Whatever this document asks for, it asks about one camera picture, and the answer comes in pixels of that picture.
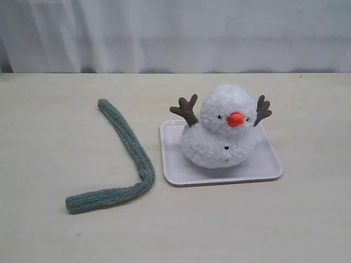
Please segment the white plush snowman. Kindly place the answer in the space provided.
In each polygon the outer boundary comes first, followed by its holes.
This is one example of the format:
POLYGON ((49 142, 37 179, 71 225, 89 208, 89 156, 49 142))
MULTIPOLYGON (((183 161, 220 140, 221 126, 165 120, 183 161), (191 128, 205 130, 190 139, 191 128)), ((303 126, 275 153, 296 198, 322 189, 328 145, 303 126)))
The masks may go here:
POLYGON ((169 111, 185 120, 180 136, 183 155, 196 166, 216 169, 234 167, 254 151, 259 123, 272 115, 271 102, 261 94, 254 99, 237 84, 215 86, 194 107, 198 96, 180 97, 169 111))

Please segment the green fuzzy scarf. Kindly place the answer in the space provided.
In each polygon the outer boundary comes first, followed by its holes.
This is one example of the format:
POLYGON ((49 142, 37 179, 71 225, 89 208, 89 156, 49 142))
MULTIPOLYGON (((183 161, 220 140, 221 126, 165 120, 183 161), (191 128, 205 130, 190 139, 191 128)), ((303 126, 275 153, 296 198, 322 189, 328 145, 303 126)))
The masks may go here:
POLYGON ((65 198, 71 214, 86 213, 132 201, 147 193, 155 182, 154 166, 122 113, 108 100, 99 99, 98 108, 110 122, 131 157, 140 181, 131 186, 106 188, 65 198))

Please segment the white square tray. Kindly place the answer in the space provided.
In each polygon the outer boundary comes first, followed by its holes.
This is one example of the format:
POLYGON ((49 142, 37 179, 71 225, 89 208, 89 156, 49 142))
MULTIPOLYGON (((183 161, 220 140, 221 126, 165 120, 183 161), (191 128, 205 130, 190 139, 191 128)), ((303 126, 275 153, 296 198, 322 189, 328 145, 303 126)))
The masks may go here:
POLYGON ((174 187, 240 184, 274 181, 284 172, 283 165, 263 127, 258 125, 258 143, 243 163, 230 168, 206 169, 190 162, 180 148, 185 121, 168 120, 160 126, 162 170, 174 187))

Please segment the white curtain backdrop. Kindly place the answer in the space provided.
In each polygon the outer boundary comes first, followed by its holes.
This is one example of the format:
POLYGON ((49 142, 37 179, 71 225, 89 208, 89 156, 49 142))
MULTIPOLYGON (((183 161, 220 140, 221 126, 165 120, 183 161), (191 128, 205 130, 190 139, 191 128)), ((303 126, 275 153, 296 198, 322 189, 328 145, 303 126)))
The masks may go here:
POLYGON ((1 1, 3 73, 349 71, 350 1, 1 1))

